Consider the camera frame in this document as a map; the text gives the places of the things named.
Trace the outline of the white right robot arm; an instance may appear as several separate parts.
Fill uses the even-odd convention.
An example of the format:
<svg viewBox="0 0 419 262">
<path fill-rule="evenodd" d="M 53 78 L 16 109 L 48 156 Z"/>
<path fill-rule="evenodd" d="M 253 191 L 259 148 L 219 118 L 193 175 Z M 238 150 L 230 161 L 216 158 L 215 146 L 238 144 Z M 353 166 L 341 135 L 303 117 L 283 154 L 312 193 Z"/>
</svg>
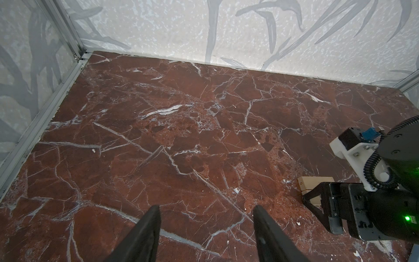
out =
<svg viewBox="0 0 419 262">
<path fill-rule="evenodd" d="M 362 241 L 419 241 L 419 118 L 385 132 L 350 127 L 330 143 L 358 183 L 321 182 L 303 204 L 332 234 Z"/>
</svg>

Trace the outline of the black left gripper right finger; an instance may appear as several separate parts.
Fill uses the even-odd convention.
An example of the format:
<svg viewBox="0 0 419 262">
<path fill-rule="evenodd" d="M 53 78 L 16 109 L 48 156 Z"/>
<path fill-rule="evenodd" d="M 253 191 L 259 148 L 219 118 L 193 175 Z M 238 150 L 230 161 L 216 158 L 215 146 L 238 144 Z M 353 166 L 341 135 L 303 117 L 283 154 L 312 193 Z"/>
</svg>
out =
<svg viewBox="0 0 419 262">
<path fill-rule="evenodd" d="M 277 222 L 260 205 L 253 208 L 254 231 L 261 262 L 307 262 Z"/>
</svg>

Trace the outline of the natural wood long block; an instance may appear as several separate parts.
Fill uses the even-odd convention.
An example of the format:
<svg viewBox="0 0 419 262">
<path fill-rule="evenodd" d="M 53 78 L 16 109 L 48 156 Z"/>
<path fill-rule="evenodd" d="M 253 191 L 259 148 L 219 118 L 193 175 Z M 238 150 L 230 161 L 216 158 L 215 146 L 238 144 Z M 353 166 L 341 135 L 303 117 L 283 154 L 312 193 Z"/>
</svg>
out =
<svg viewBox="0 0 419 262">
<path fill-rule="evenodd" d="M 333 177 L 324 176 L 301 176 L 297 181 L 301 192 L 311 191 L 322 182 L 335 182 Z"/>
</svg>

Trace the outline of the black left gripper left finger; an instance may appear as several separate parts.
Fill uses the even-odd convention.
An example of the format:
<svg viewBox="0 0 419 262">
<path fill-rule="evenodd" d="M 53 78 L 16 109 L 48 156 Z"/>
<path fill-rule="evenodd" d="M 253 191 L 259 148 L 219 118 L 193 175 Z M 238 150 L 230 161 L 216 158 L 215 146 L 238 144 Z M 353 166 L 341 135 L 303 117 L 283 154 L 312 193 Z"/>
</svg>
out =
<svg viewBox="0 0 419 262">
<path fill-rule="evenodd" d="M 159 206 L 151 206 L 105 261 L 155 262 L 159 245 L 160 227 Z"/>
</svg>

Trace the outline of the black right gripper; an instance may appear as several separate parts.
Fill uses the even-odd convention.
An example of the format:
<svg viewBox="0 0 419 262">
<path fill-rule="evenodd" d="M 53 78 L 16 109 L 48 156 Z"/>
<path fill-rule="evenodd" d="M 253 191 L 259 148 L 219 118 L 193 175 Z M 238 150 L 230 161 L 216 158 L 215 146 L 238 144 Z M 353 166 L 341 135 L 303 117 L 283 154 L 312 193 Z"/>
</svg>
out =
<svg viewBox="0 0 419 262">
<path fill-rule="evenodd" d="M 320 197 L 320 207 L 311 200 Z M 368 192 L 360 183 L 322 182 L 302 196 L 302 202 L 321 224 L 335 235 L 344 233 L 347 223 L 350 236 L 362 241 L 392 240 L 368 217 Z"/>
</svg>

